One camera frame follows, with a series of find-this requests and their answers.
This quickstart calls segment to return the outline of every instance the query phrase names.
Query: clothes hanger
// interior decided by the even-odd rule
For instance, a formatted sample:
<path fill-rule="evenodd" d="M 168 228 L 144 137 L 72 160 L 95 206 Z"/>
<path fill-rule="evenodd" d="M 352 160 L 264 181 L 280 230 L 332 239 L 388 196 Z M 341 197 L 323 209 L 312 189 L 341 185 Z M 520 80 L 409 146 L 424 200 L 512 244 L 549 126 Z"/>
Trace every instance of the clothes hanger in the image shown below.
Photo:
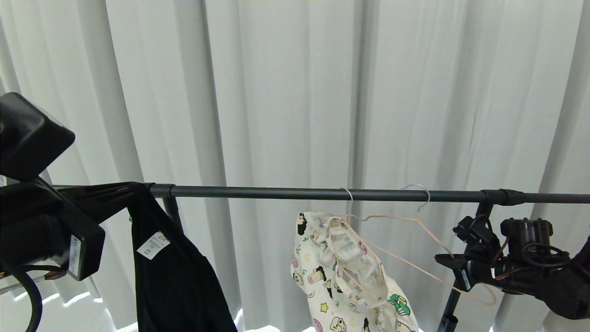
<path fill-rule="evenodd" d="M 450 287 L 450 288 L 452 288 L 452 289 L 454 289 L 454 290 L 456 290 L 456 291 L 458 291 L 458 292 L 460 292 L 460 293 L 463 293 L 463 294 L 465 294 L 466 296 L 468 296 L 468 297 L 470 297 L 470 298 L 472 298 L 472 299 L 474 299 L 474 300 L 476 300 L 476 301 L 478 301 L 478 302 L 480 302 L 480 303 L 482 303 L 482 304 L 489 305 L 489 306 L 491 306 L 491 305 L 495 305 L 495 304 L 497 303 L 497 298 L 496 298 L 496 295 L 494 294 L 494 292 L 491 290 L 491 288 L 490 288 L 488 285 L 482 284 L 482 285 L 483 285 L 483 287 L 485 287 L 485 289 L 486 289 L 486 290 L 487 290 L 487 291 L 490 293 L 490 295 L 491 295 L 491 297 L 492 297 L 492 301 L 491 301 L 491 302 L 485 302 L 484 300 L 482 300 L 482 299 L 480 299 L 480 298 L 476 297 L 475 295 L 473 295 L 473 294 L 471 294 L 471 293 L 469 293 L 469 292 L 465 292 L 465 291 L 463 291 L 462 289 L 458 289 L 457 287 L 455 287 L 455 286 L 453 286 L 453 285 L 449 284 L 448 282 L 446 282 L 446 281 L 444 281 L 444 280 L 440 279 L 439 277 L 437 277 L 437 276 L 435 276 L 435 275 L 433 275 L 433 274 L 429 273 L 428 271 L 426 271 L 426 270 L 424 270 L 424 269 L 420 268 L 420 267 L 419 267 L 419 266 L 417 266 L 416 264 L 414 264 L 414 263 L 412 263 L 412 262 L 410 262 L 410 261 L 408 261 L 408 260 L 406 260 L 406 259 L 404 259 L 404 258 L 401 258 L 401 257 L 399 257 L 399 256 L 397 256 L 397 255 L 395 255 L 395 254 L 393 254 L 393 253 L 391 253 L 391 252 L 388 252 L 387 250 L 385 250 L 385 249 L 383 249 L 383 248 L 381 248 L 381 247 L 379 247 L 379 246 L 377 246 L 377 245 L 375 245 L 375 244 L 373 244 L 373 243 L 371 243 L 371 242 L 368 242 L 367 240 L 365 240 L 365 239 L 363 239 L 362 237 L 360 237 L 360 236 L 359 236 L 359 235 L 358 235 L 358 234 L 355 232 L 355 230 L 353 230 L 353 229 L 352 229 L 352 227 L 351 227 L 351 226 L 348 224 L 348 217 L 354 217 L 354 218 L 357 218 L 359 221 L 362 221 L 362 222 L 363 222 L 363 221 L 367 221 L 367 220 L 369 220 L 369 219 L 371 219 L 371 218 L 379 218 L 379 217 L 383 217 L 383 218 L 389 218 L 389 219 L 397 219 L 397 220 L 408 220 L 408 221 L 418 222 L 418 223 L 419 223 L 419 224 L 422 226 L 422 228 L 423 228 L 423 229 L 424 229 L 424 230 L 425 230 L 425 231 L 426 231 L 426 232 L 427 232 L 427 233 L 428 233 L 428 234 L 429 234 L 429 235 L 430 235 L 430 236 L 431 236 L 431 237 L 432 237 L 432 238 L 433 238 L 433 239 L 434 239 L 434 240 L 435 240 L 435 241 L 436 241 L 436 242 L 437 242 L 439 245 L 441 245 L 441 246 L 442 246 L 442 247 L 443 247 L 443 248 L 444 248 L 444 249 L 445 249 L 445 250 L 446 250 L 446 251 L 447 251 L 447 252 L 448 252 L 450 255 L 453 255 L 453 254 L 451 253 L 451 251 L 449 250 L 449 248 L 448 248 L 448 247 L 446 247 L 446 246 L 445 246 L 445 245 L 442 243 L 442 241 L 440 241 L 440 240 L 439 240 L 439 239 L 438 239 L 438 238 L 437 238 L 437 237 L 436 237 L 434 234 L 432 234 L 432 233 L 431 233 L 431 232 L 430 232 L 430 231 L 429 231 L 429 230 L 426 228 L 426 226 L 424 226 L 424 224 L 422 224 L 422 222 L 419 220 L 419 218 L 418 218 L 418 217 L 419 217 L 419 211 L 420 211 L 420 209 L 421 209 L 422 207 L 426 206 L 426 205 L 427 205 L 427 204 L 430 202 L 430 193 L 428 192 L 428 190 L 427 190 L 426 188 L 424 188 L 423 186 L 421 186 L 421 185 L 419 185 L 419 184 L 410 184 L 410 185 L 408 185 L 408 186 L 404 187 L 403 189 L 406 189 L 406 188 L 408 188 L 408 187 L 410 187 L 410 186 L 412 186 L 412 185 L 417 185 L 417 186 L 419 186 L 419 187 L 422 187 L 422 188 L 423 188 L 423 189 L 426 191 L 426 193 L 428 194 L 428 200 L 426 201 L 426 203 L 424 203 L 424 204 L 422 204 L 422 205 L 420 205 L 420 206 L 419 206 L 418 210 L 416 211 L 416 218 L 414 218 L 414 219 L 412 219 L 412 218 L 401 218 L 401 217 L 395 217 L 395 216 L 368 216 L 368 217 L 367 217 L 367 218 L 365 218 L 365 219 L 361 219 L 360 217 L 358 217 L 358 216 L 355 216 L 354 214 L 349 214 L 349 213 L 346 213 L 346 214 L 342 215 L 342 216 L 344 217 L 344 219 L 340 218 L 340 216 L 336 216 L 336 217 L 338 217 L 338 218 L 340 219 L 340 221 L 341 221 L 341 222 L 342 222 L 342 223 L 343 223 L 343 224 L 344 224 L 344 225 L 347 227 L 347 229 L 348 229 L 348 230 L 350 230 L 350 231 L 351 231 L 351 232 L 354 234 L 354 236 L 357 238 L 357 240 L 358 240 L 358 241 L 360 241 L 360 242 L 361 242 L 361 243 L 363 243 L 363 244 L 366 244 L 366 245 L 365 245 L 365 247 L 367 248 L 367 251 L 368 251 L 369 253 L 371 253 L 371 255 L 373 255 L 374 257 L 378 258 L 378 257 L 377 257 L 377 255 L 376 255 L 376 254 L 373 252 L 373 250 L 372 250 L 372 249 L 371 249 L 369 246 L 371 246 L 371 247 L 373 247 L 373 248 L 375 248 L 375 249 L 379 249 L 379 250 L 381 250 L 381 251 L 385 252 L 386 254 L 388 254 L 388 255 L 390 255 L 390 256 L 392 256 L 392 257 L 394 257 L 394 258 L 397 258 L 397 259 L 399 259 L 400 261 L 402 261 L 402 262 L 404 262 L 404 263 L 407 263 L 407 264 L 411 265 L 413 268 L 415 268 L 415 269 L 419 270 L 420 272 L 422 272 L 422 273 L 424 273 L 424 274 L 426 274 L 426 275 L 430 276 L 431 278 L 433 278 L 433 279 L 435 279 L 435 280 L 437 280 L 437 281 L 439 281 L 439 282 L 443 283 L 444 285 L 446 285 L 446 286 L 448 286 L 448 287 Z M 348 193 L 348 195 L 350 195 L 350 205 L 352 206 L 352 202 L 354 201 L 354 197 L 352 196 L 352 193 L 350 192 L 350 190 L 348 190 L 348 189 L 346 189 L 346 188 L 341 188 L 341 189 L 344 189 L 344 190 L 346 190 L 346 192 Z M 373 297 L 373 296 L 371 296 L 371 294 L 370 294 L 370 293 L 369 293 L 369 292 L 368 292 L 368 291 L 367 291 L 367 290 L 366 290 L 366 289 L 365 289 L 365 288 L 364 288 L 364 287 L 363 287 L 363 286 L 362 286 L 362 285 L 361 285 L 361 284 L 360 284 L 360 283 L 359 283 L 359 282 L 358 282 L 358 281 L 357 281 L 355 278 L 353 278 L 353 277 L 352 277 L 352 276 L 351 276 L 351 275 L 350 275 L 348 272 L 346 272 L 346 270 L 345 270 L 345 269 L 342 269 L 342 271 L 343 271 L 343 272 L 344 272 L 344 273 L 345 273 L 345 274 L 346 274 L 346 275 L 347 275 L 347 276 L 350 278 L 350 280 L 352 280 L 352 281 L 353 281 L 353 282 L 354 282 L 354 283 L 355 283 L 355 284 L 356 284 L 356 285 L 357 285 L 357 286 L 358 286 L 358 287 L 359 287 L 359 288 L 360 288 L 362 291 L 364 291 L 364 292 L 367 294 L 367 296 L 368 296 L 368 297 L 369 297 L 371 300 L 373 300 L 373 301 L 375 302 L 375 299 L 374 299 L 374 297 Z"/>

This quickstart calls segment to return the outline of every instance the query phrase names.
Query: black shirt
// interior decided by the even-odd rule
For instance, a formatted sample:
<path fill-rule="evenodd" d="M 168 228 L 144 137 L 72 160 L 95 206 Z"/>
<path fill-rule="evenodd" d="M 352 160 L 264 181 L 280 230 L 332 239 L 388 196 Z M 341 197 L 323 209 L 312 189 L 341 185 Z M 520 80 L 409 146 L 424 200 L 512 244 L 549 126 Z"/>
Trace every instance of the black shirt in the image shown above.
<path fill-rule="evenodd" d="M 136 194 L 129 213 L 139 331 L 237 331 L 207 258 L 172 223 L 147 187 L 140 186 Z M 170 244 L 149 260 L 137 249 L 158 231 Z"/>

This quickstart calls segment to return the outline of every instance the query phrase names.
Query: hanger hook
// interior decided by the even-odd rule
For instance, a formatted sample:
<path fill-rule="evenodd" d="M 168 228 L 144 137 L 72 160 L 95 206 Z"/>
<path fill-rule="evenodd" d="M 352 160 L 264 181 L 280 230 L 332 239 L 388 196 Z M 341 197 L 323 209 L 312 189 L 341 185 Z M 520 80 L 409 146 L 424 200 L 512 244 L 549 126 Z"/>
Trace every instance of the hanger hook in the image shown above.
<path fill-rule="evenodd" d="M 424 191 L 426 191 L 426 194 L 428 195 L 428 200 L 426 201 L 426 203 L 424 203 L 424 204 L 422 204 L 422 205 L 420 205 L 420 206 L 418 207 L 418 211 L 416 211 L 416 213 L 418 213 L 418 212 L 420 212 L 420 209 L 421 209 L 421 208 L 425 207 L 425 206 L 426 206 L 428 203 L 430 203 L 430 192 L 428 191 L 428 189 L 426 189 L 426 188 L 425 188 L 423 185 L 421 185 L 421 184 L 408 184 L 408 185 L 406 185 L 404 188 L 402 188 L 402 190 L 404 190 L 404 189 L 408 189 L 408 188 L 412 187 L 413 185 L 415 185 L 416 187 L 420 187 L 420 188 L 424 189 Z"/>
<path fill-rule="evenodd" d="M 352 203 L 355 201 L 355 199 L 354 199 L 354 197 L 352 197 L 352 193 L 350 192 L 350 190 L 348 190 L 346 188 L 340 188 L 340 189 L 346 190 L 348 195 L 350 195 L 350 209 L 347 209 L 347 211 L 346 211 L 346 213 L 350 213 L 350 210 L 352 210 Z"/>

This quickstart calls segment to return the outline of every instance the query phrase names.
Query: cartoon print shirt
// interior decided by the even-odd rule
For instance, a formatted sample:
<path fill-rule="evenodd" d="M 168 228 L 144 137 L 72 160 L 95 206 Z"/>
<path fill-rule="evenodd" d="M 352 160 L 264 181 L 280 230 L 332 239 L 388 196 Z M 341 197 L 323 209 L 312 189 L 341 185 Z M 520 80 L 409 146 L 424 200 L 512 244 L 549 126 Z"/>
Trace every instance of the cartoon print shirt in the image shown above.
<path fill-rule="evenodd" d="M 407 297 L 339 217 L 299 214 L 291 274 L 317 332 L 418 332 Z"/>

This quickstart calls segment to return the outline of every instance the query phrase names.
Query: white curtain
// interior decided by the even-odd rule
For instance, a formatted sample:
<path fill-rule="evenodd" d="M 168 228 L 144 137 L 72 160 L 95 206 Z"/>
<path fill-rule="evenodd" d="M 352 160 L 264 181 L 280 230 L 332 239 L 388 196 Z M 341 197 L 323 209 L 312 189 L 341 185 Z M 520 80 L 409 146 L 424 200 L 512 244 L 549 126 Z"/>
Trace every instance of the white curtain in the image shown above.
<path fill-rule="evenodd" d="M 0 0 L 0 18 L 0 92 L 22 93 L 77 135 L 48 169 L 54 184 L 590 187 L 588 1 Z M 179 204 L 247 328 L 309 327 L 289 274 L 296 215 L 343 213 L 346 202 Z M 355 202 L 353 211 L 412 217 L 417 207 Z M 476 207 L 430 203 L 421 217 L 462 252 L 451 229 Z M 499 233 L 507 217 L 544 217 L 552 244 L 575 253 L 588 213 L 523 204 L 495 207 L 492 219 Z M 96 286 L 120 328 L 136 319 L 130 223 L 121 213 L 103 225 L 101 268 L 85 287 Z M 416 225 L 359 228 L 452 282 Z M 381 258 L 421 328 L 435 331 L 450 290 Z M 493 307 L 462 297 L 457 331 L 559 329 L 542 302 L 496 295 Z"/>

